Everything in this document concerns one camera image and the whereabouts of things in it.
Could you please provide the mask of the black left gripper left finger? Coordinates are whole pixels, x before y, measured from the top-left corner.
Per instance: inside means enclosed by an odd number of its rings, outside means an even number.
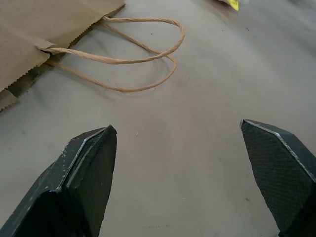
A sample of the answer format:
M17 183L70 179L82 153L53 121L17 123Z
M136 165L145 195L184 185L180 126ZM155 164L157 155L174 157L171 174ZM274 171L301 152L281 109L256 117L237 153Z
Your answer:
M116 151L112 126L71 139L0 228L0 237L99 237Z

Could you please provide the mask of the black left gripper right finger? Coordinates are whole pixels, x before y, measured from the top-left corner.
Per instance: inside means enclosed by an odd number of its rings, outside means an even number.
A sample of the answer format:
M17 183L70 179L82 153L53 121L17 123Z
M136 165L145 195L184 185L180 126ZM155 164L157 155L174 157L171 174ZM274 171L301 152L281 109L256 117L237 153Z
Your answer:
M240 128L277 237L316 237L316 156L276 126L243 119Z

